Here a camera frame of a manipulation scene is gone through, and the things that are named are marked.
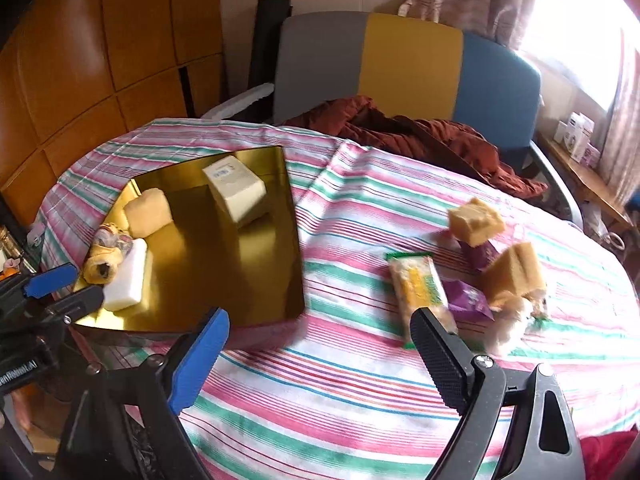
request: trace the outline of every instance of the snack package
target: snack package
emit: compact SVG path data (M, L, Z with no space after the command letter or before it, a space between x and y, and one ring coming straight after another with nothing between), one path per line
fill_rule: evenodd
M111 283L118 266L132 247L132 238L116 224L102 224L98 227L89 248L89 257L82 268L86 282L95 285Z
M462 255L469 263L469 267L475 272L485 270L500 254L490 241L486 241L476 247L458 240Z
M443 280L449 311L456 322L476 323L494 320L481 290L460 280Z
M386 256L391 271L398 309L404 327L404 347L414 348L409 333L411 314L428 308L447 332L457 334L458 327L436 271L431 253L391 253Z

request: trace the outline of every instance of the yellow snack package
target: yellow snack package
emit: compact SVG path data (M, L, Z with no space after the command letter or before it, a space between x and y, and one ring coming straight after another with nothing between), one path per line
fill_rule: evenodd
M414 348L409 333L411 314L428 308L449 333L458 327L449 311L449 302L436 271L431 253L391 253L386 256L391 271L398 309L404 328L404 347Z

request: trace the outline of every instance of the brown cloth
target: brown cloth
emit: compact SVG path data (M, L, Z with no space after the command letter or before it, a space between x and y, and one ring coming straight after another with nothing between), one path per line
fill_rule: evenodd
M284 123L351 139L469 176L518 198L533 198L547 185L521 178L500 162L498 149L471 126L443 120L386 117L366 96L327 101Z

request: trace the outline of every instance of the wooden shelf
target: wooden shelf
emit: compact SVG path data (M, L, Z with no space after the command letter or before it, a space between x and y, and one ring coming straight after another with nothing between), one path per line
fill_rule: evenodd
M625 228L634 226L626 213L625 205L616 200L615 195L595 171L580 165L569 156L562 146L542 134L536 135L536 142L544 152L553 156L569 173L572 180L578 185L581 199L598 202L604 213L611 216L616 222L623 224Z

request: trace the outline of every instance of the blue gripper pad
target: blue gripper pad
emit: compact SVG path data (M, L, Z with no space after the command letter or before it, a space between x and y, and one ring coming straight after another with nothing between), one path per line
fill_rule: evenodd
M39 300L59 288L71 285L78 277L78 270L73 264L64 264L33 276L24 286L24 295Z
M172 377L169 408L178 415L192 406L229 337L229 316L219 308L201 330Z

